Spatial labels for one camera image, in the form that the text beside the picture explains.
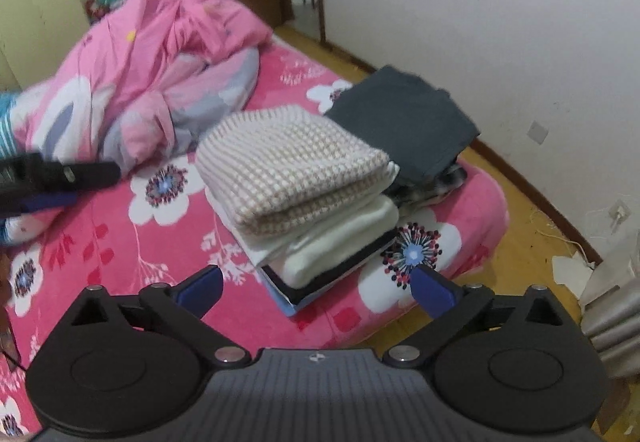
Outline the beige houndstooth knit jacket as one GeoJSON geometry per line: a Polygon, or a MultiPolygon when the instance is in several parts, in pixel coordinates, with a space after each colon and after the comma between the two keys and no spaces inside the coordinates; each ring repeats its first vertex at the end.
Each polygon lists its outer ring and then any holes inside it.
{"type": "Polygon", "coordinates": [[[378,195],[398,173],[386,152],[299,106],[224,117],[198,145],[195,165],[232,227],[263,237],[378,195]]]}

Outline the blue folded garment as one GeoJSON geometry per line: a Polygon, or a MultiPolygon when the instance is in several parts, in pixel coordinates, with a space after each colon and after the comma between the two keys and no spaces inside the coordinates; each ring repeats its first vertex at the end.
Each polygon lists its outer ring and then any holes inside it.
{"type": "Polygon", "coordinates": [[[380,257],[386,247],[390,247],[390,244],[375,248],[374,251],[367,255],[356,254],[335,268],[315,277],[303,288],[286,286],[269,267],[260,268],[257,272],[269,296],[277,303],[279,310],[286,317],[293,318],[300,310],[308,307],[338,282],[346,279],[346,277],[362,268],[370,260],[380,257]]]}

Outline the pink floral bed blanket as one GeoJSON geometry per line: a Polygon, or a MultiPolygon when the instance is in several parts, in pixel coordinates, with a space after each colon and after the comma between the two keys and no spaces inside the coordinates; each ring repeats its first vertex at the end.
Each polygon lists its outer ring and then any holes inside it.
{"type": "Polygon", "coordinates": [[[8,306],[17,358],[32,362],[66,308],[88,285],[114,295],[178,283],[216,265],[224,295],[206,322],[248,350],[358,344],[413,306],[409,274],[419,262],[454,279],[480,269],[506,233],[500,185],[475,166],[460,189],[399,224],[399,239],[324,295],[287,317],[213,207],[193,158],[139,170],[58,217],[11,256],[16,296],[8,306]]]}

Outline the black white patterned garment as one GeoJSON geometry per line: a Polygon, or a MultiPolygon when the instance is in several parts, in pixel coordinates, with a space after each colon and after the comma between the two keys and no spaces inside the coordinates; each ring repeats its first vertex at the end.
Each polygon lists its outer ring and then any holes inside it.
{"type": "Polygon", "coordinates": [[[442,202],[452,192],[461,188],[468,179],[468,172],[458,163],[452,163],[432,179],[410,182],[397,177],[385,190],[385,195],[393,201],[401,216],[407,216],[424,206],[442,202]]]}

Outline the black folded garment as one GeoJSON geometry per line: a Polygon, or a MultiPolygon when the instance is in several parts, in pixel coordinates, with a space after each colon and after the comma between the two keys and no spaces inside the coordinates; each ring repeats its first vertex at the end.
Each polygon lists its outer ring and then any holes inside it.
{"type": "Polygon", "coordinates": [[[385,232],[369,245],[362,247],[358,253],[328,271],[322,272],[318,277],[314,277],[302,288],[286,285],[270,266],[261,267],[258,272],[262,279],[272,288],[273,295],[278,296],[293,308],[306,307],[308,303],[311,303],[312,300],[326,292],[343,277],[364,265],[373,256],[384,251],[395,240],[396,232],[396,228],[385,232]]]}

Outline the white fluffy folded garment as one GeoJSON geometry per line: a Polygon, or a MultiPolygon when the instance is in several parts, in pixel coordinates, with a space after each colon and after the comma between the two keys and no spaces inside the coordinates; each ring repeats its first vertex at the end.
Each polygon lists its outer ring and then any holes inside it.
{"type": "Polygon", "coordinates": [[[237,281],[235,273],[242,269],[269,268],[285,286],[300,289],[393,231],[398,218],[392,200],[378,195],[284,236],[258,239],[231,229],[222,269],[237,281]]]}

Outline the pink crumpled duvet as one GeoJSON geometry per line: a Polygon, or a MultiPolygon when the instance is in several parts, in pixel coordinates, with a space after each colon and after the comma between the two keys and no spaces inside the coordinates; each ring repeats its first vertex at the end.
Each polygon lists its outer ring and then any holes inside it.
{"type": "Polygon", "coordinates": [[[271,28],[237,0],[126,0],[44,82],[1,104],[1,155],[111,161],[193,149],[243,109],[271,28]]]}

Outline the grey curtain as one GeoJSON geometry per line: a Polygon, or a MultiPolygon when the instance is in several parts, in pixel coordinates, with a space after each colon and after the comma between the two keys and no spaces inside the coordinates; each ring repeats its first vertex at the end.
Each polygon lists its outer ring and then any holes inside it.
{"type": "Polygon", "coordinates": [[[580,328],[611,378],[639,375],[639,277],[580,298],[580,328]]]}

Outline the yellow green wardrobe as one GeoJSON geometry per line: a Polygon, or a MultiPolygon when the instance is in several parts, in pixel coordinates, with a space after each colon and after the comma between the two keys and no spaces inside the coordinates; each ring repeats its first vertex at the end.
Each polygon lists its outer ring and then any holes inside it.
{"type": "Polygon", "coordinates": [[[1,88],[53,75],[89,29],[86,0],[1,0],[1,88]]]}

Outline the dark grey folded garment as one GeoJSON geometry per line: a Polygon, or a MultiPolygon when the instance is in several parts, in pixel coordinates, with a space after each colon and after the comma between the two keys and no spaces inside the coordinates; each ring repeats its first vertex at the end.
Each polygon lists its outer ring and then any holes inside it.
{"type": "Polygon", "coordinates": [[[386,152],[403,184],[435,179],[480,136],[448,91],[392,65],[344,90],[326,117],[386,152]]]}

